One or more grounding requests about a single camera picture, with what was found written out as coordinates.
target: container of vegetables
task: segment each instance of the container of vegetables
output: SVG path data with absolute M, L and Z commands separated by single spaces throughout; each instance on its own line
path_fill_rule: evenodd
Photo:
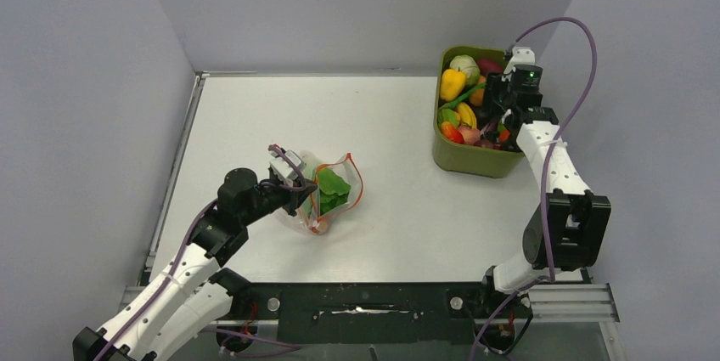
M 433 108 L 432 157 L 443 170 L 491 178 L 507 176 L 523 159 L 522 153 L 496 149 L 481 138 L 479 106 L 487 72 L 507 65 L 502 49 L 458 46 L 443 55 Z

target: cabbage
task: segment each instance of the cabbage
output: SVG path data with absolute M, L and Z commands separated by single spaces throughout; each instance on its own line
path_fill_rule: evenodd
M 480 80 L 480 68 L 478 68 L 475 60 L 469 55 L 458 55 L 450 61 L 450 68 L 456 71 L 462 71 L 468 78 L 465 81 L 466 87 L 475 85 Z

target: yellow bell pepper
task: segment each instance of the yellow bell pepper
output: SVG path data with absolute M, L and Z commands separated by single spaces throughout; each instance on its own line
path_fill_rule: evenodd
M 462 71 L 445 70 L 440 78 L 440 99 L 450 102 L 463 92 L 467 76 Z

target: banana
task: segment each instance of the banana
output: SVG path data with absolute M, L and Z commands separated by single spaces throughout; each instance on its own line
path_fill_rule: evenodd
M 463 122 L 463 124 L 473 129 L 477 128 L 477 117 L 468 104 L 465 102 L 460 103 L 455 108 L 455 111 L 460 114 L 460 121 Z

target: gray wall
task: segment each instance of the gray wall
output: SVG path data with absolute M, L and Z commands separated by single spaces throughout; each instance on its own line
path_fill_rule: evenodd
M 157 0 L 0 8 L 0 358 L 67 360 L 138 275 L 193 72 Z
M 717 359 L 720 334 L 718 0 L 573 0 L 598 42 L 597 83 L 566 139 L 613 204 L 593 274 L 610 281 L 632 360 Z M 589 70 L 584 35 L 540 58 L 563 115 Z
M 197 71 L 435 73 L 446 48 L 506 46 L 571 0 L 160 0 Z M 552 29 L 529 40 L 542 52 Z

